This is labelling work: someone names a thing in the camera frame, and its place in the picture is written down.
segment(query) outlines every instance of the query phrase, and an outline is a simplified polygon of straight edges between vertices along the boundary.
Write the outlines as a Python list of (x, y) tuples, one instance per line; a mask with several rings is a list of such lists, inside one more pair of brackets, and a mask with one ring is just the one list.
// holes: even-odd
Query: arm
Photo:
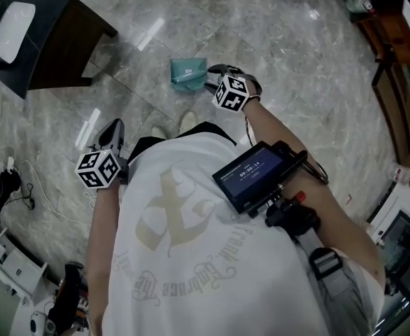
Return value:
[[(260, 102), (248, 102), (243, 112), (247, 116), (257, 141), (272, 145), (278, 140), (286, 142), (295, 152), (305, 150), (303, 143)], [(317, 164), (309, 154), (309, 162)], [(328, 248), (336, 248), (366, 269), (384, 287), (385, 273), (383, 264), (374, 242), (356, 225), (339, 206), (327, 185), (321, 184), (304, 170), (299, 170), (290, 180), (283, 194), (292, 198), (300, 190), (306, 193), (303, 205), (315, 209), (321, 219), (318, 237)]]
[(109, 189), (98, 190), (88, 241), (88, 313), (92, 324), (92, 332), (96, 336), (102, 335), (102, 316), (108, 304), (108, 280), (110, 278), (113, 247), (115, 246), (120, 213), (119, 189), (120, 183), (116, 178)]

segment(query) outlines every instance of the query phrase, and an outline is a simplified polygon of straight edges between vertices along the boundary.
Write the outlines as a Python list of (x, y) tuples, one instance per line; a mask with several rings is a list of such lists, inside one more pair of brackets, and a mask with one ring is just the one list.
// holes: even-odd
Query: glove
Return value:
[[(256, 77), (254, 77), (253, 75), (249, 75), (248, 73), (245, 73), (238, 67), (231, 66), (229, 64), (215, 64), (208, 69), (208, 72), (211, 74), (214, 74), (214, 73), (220, 74), (218, 78), (219, 84), (225, 75), (229, 75), (235, 78), (238, 78), (238, 77), (245, 78), (247, 81), (251, 81), (253, 85), (255, 85), (257, 96), (261, 96), (262, 94), (262, 87), (260, 83), (258, 82), (258, 80), (256, 79)], [(212, 95), (216, 94), (216, 91), (218, 90), (218, 87), (219, 87), (218, 85), (215, 85), (214, 83), (205, 83), (204, 86)]]

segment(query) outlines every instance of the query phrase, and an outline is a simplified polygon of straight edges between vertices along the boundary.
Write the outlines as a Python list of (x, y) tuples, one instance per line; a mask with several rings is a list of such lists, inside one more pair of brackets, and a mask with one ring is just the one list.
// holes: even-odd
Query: shoe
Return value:
[(159, 126), (153, 126), (150, 135), (155, 138), (169, 139), (167, 133)]
[(198, 123), (197, 123), (196, 113), (192, 111), (188, 111), (182, 117), (182, 120), (180, 122), (180, 129), (178, 130), (178, 134), (180, 135), (185, 132), (188, 132), (189, 130), (192, 130), (197, 125)]

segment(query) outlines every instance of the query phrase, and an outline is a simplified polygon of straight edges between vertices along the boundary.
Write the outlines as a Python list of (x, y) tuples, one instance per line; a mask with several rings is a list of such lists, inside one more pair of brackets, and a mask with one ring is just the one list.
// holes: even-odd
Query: marble floor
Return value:
[[(349, 22), (344, 0), (81, 0), (118, 31), (104, 37), (85, 75), (92, 87), (30, 92), (21, 100), (0, 85), (0, 171), (9, 155), (31, 162), (56, 210), (81, 223), (92, 217), (74, 175), (78, 133), (93, 110), (96, 128), (126, 125), (125, 154), (152, 125), (173, 137), (186, 110), (221, 126), (247, 147), (242, 115), (217, 111), (211, 95), (175, 93), (169, 59), (206, 57), (258, 77), (262, 102), (302, 141), (330, 176), (351, 218), (366, 219), (389, 186), (393, 147), (371, 89), (374, 56)], [(10, 203), (0, 223), (62, 275), (67, 260), (85, 261), (89, 225), (55, 213), (29, 165), (36, 208)]]

